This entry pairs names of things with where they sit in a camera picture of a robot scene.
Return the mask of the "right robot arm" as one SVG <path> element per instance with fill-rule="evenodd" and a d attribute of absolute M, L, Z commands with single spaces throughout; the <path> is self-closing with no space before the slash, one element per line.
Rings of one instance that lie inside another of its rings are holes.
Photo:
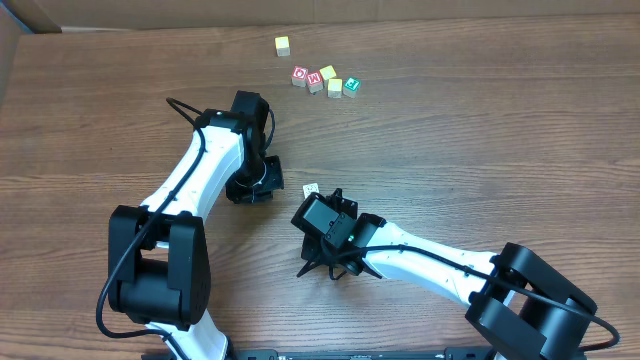
<path fill-rule="evenodd" d="M 498 359 L 574 359 L 597 306 L 530 249 L 449 247 L 359 213 L 340 189 L 310 194 L 293 216 L 304 234 L 302 274 L 326 265 L 354 276 L 407 281 L 463 306 Z"/>

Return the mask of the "white block yellow side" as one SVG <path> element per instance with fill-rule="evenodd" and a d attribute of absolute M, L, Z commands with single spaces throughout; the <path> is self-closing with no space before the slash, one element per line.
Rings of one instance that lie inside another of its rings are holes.
<path fill-rule="evenodd" d="M 319 192 L 319 186 L 317 183 L 305 184 L 302 189 L 304 198 L 308 198 L 312 193 Z"/>

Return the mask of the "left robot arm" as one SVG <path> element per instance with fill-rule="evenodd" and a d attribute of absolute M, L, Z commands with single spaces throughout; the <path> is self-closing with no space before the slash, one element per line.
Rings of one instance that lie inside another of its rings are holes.
<path fill-rule="evenodd" d="M 114 339 L 156 335 L 169 359 L 233 359 L 231 340 L 208 312 L 205 223 L 221 193 L 254 204 L 283 188 L 280 160 L 267 153 L 275 116 L 260 94 L 247 91 L 236 93 L 228 111 L 167 102 L 190 123 L 193 138 L 158 190 L 112 213 L 96 325 Z"/>

